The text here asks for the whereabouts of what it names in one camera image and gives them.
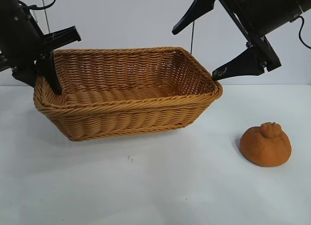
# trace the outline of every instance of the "white table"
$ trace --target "white table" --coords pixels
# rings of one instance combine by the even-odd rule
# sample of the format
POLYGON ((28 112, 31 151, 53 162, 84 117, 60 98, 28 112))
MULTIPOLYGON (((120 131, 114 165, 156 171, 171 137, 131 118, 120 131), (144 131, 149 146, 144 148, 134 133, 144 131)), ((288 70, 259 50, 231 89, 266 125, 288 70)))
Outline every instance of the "white table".
POLYGON ((1 225, 309 225, 311 86, 225 86, 191 126, 67 140, 30 87, 0 87, 1 225), (279 122, 293 154, 262 168, 237 143, 279 122))

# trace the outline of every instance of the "black cable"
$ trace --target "black cable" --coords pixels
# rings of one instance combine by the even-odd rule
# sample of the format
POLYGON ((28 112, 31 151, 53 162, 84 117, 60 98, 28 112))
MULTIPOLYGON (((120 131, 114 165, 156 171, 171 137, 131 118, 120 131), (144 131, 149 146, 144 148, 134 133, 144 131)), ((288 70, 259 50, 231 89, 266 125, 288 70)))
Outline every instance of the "black cable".
POLYGON ((308 44, 306 44, 306 43, 303 41, 302 37, 301 37, 301 32, 302 32, 302 29, 303 29, 303 27, 304 27, 304 25, 305 25, 305 19, 304 19, 302 16, 298 16, 298 18, 301 18, 301 20, 302 20, 301 28, 300 28, 300 31, 299 31, 299 40, 301 41, 301 43, 302 43, 304 46, 306 46, 308 49, 311 49, 311 46, 309 46, 308 44))
POLYGON ((30 9, 30 10, 45 10, 45 9, 48 9, 51 6, 53 6, 55 4, 55 2, 56 2, 56 0, 52 1, 52 3, 49 5, 44 5, 42 7, 38 7, 37 5, 31 5, 31 6, 28 6, 28 9, 30 9))
POLYGON ((192 23, 192 33, 191 33, 191 50, 190 50, 190 54, 192 54, 192 50, 193 50, 194 26, 195 26, 195 21, 193 21, 193 23, 192 23))
POLYGON ((49 31, 49 33, 51 33, 49 19, 48 19, 48 14, 47 14, 47 10, 46 9, 44 9, 44 15, 45 15, 45 20, 46 20, 47 26, 48 26, 48 31, 49 31))
POLYGON ((18 2, 19 4, 21 4, 21 5, 23 5, 23 6, 26 6, 26 7, 27 7, 27 5, 26 5, 25 3, 23 3, 21 0, 17 0, 17 2, 18 2))

